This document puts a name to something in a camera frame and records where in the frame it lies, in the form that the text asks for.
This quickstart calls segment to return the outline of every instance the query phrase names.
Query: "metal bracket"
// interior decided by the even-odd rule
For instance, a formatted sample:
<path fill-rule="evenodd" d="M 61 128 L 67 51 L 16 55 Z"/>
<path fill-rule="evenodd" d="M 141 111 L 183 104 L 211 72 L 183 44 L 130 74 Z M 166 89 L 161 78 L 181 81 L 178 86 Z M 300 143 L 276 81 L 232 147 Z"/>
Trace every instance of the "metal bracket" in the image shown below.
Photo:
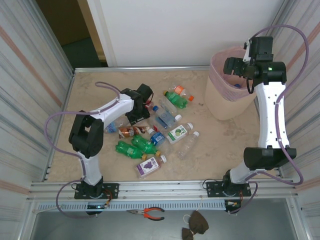
<path fill-rule="evenodd" d="M 92 198 L 89 195 L 83 194 L 82 185 L 81 183 L 75 183 L 75 193 L 74 199 L 109 199 L 109 197 L 105 193 L 105 189 L 109 190 L 112 193 L 112 199 L 118 198 L 119 193 L 119 183 L 103 183 L 102 184 L 102 193 L 97 198 Z"/>
<path fill-rule="evenodd" d="M 239 190 L 235 191 L 232 195 L 225 193 L 223 181 L 207 181 L 206 192 L 208 198 L 221 198 L 221 197 L 240 197 L 240 191 L 242 191 L 243 197 L 251 196 L 251 189 L 249 183 L 237 184 Z"/>

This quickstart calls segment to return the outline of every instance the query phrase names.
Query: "corrugated metal wall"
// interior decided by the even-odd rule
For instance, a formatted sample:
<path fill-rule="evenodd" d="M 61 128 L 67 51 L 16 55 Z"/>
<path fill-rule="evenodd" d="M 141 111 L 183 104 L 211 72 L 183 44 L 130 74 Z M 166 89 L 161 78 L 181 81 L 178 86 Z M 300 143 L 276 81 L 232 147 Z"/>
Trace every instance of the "corrugated metal wall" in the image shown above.
<path fill-rule="evenodd" d="M 301 29 L 310 44 L 309 61 L 302 77 L 285 96 L 285 121 L 290 146 L 297 149 L 294 160 L 305 182 L 297 187 L 299 201 L 313 239 L 320 239 L 320 1 L 296 0 L 283 16 L 285 24 Z M 298 74 L 305 58 L 305 46 L 291 29 L 275 32 L 273 53 L 287 66 L 287 79 Z M 290 164 L 282 167 L 286 177 L 297 177 Z"/>
<path fill-rule="evenodd" d="M 12 239 L 50 147 L 46 118 L 60 111 L 73 77 L 32 0 L 0 1 L 0 239 Z M 58 119 L 49 126 L 55 137 Z"/>

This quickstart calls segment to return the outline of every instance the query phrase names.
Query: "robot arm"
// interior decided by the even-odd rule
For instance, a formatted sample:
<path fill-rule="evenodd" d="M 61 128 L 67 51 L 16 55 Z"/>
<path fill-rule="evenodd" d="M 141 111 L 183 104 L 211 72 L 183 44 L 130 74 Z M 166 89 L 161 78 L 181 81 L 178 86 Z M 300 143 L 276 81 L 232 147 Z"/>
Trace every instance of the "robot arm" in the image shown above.
<path fill-rule="evenodd" d="M 224 176 L 226 187 L 245 184 L 252 174 L 278 168 L 288 162 L 279 146 L 275 124 L 276 100 L 286 88 L 286 66 L 283 62 L 273 62 L 272 43 L 272 37 L 253 37 L 244 45 L 246 53 L 243 59 L 229 57 L 224 64 L 225 74 L 247 79 L 249 93 L 256 89 L 260 114 L 258 147 L 247 147 L 244 150 L 243 162 Z M 278 118 L 280 141 L 289 155 L 295 158 L 297 151 L 290 148 L 287 137 L 283 98 L 279 103 Z"/>
<path fill-rule="evenodd" d="M 82 172 L 85 179 L 81 182 L 81 187 L 85 195 L 98 198 L 102 193 L 103 177 L 99 169 L 98 153 L 103 146 L 104 129 L 123 114 L 128 117 L 131 125 L 149 118 L 145 105 L 152 93 L 145 84 L 137 90 L 126 88 L 119 94 L 119 99 L 115 98 L 92 111 L 95 114 L 76 115 L 69 143 L 83 161 Z"/>

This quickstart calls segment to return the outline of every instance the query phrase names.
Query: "green label bottle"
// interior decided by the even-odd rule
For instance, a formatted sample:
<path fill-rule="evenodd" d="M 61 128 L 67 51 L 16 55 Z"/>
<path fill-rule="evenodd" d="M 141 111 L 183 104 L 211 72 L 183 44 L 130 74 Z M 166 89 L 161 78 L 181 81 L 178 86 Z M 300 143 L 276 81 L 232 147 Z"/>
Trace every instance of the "green label bottle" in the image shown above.
<path fill-rule="evenodd" d="M 147 154 L 144 154 L 140 149 L 138 149 L 135 146 L 131 146 L 128 143 L 125 143 L 124 141 L 119 141 L 118 145 L 115 146 L 115 150 L 120 153 L 124 154 L 132 159 L 147 159 Z"/>
<path fill-rule="evenodd" d="M 179 96 L 175 92 L 165 91 L 163 94 L 173 105 L 177 106 L 178 108 L 184 109 L 187 106 L 188 100 Z"/>
<path fill-rule="evenodd" d="M 137 147 L 141 151 L 145 152 L 146 154 L 154 154 L 157 157 L 160 156 L 160 151 L 157 150 L 156 146 L 153 145 L 152 142 L 148 141 L 147 139 L 143 138 L 140 135 L 135 135 L 131 140 L 133 146 Z"/>

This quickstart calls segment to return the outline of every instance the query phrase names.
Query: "beige tabletop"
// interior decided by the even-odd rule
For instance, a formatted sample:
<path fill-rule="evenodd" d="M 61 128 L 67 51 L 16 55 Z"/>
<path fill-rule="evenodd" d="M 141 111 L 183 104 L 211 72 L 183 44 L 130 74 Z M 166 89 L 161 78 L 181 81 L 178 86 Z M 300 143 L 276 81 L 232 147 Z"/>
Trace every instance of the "beige tabletop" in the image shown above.
<path fill-rule="evenodd" d="M 225 172 L 243 160 L 245 147 L 256 147 L 259 139 L 259 118 L 252 103 L 241 115 L 225 121 L 213 117 L 204 102 L 208 78 L 207 71 L 139 71 L 139 72 L 86 72 L 75 75 L 68 111 L 92 111 L 115 98 L 115 93 L 95 86 L 96 81 L 113 84 L 120 90 L 137 89 L 140 84 L 149 85 L 154 91 L 153 101 L 157 104 L 162 93 L 174 81 L 185 86 L 194 100 L 187 108 L 179 109 L 181 123 L 191 122 L 194 131 L 200 133 L 197 145 L 186 159 L 180 160 L 172 153 L 167 163 L 146 181 L 221 179 Z M 73 151 L 68 137 L 75 116 L 66 115 L 62 124 L 57 146 Z M 140 126 L 147 125 L 142 121 Z M 148 133 L 142 135 L 149 139 Z M 100 171 L 105 181 L 137 181 L 135 166 L 142 162 L 115 151 L 119 141 L 116 133 L 104 134 L 103 148 L 99 153 Z M 173 145 L 174 151 L 183 140 Z M 56 152 L 48 180 L 66 182 L 79 179 L 82 175 L 79 161 L 72 156 Z"/>

